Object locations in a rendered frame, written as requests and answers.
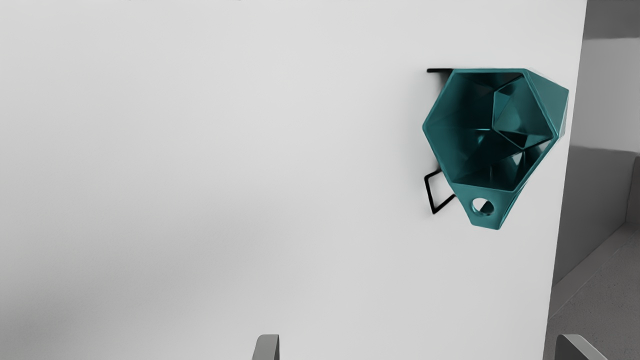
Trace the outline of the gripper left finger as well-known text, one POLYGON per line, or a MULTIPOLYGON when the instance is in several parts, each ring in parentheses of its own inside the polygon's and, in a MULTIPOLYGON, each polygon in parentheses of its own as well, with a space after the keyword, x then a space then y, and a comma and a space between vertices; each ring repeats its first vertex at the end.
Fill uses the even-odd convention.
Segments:
POLYGON ((252 360, 281 360, 279 335, 260 335, 254 346, 252 360))

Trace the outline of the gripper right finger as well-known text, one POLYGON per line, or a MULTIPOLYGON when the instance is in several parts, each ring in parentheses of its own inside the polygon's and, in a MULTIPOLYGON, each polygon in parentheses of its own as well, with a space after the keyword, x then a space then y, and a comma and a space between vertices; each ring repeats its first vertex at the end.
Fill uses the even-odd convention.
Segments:
POLYGON ((555 360, 608 360, 590 342, 578 334, 560 334, 555 346, 555 360))

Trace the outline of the teal faceted mug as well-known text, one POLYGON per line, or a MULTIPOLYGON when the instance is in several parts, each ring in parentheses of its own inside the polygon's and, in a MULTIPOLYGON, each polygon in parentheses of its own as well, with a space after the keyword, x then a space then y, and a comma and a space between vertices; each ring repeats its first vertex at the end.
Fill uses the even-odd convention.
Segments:
POLYGON ((470 223, 499 230, 565 135, 570 91, 526 68, 450 68, 422 125, 470 223))

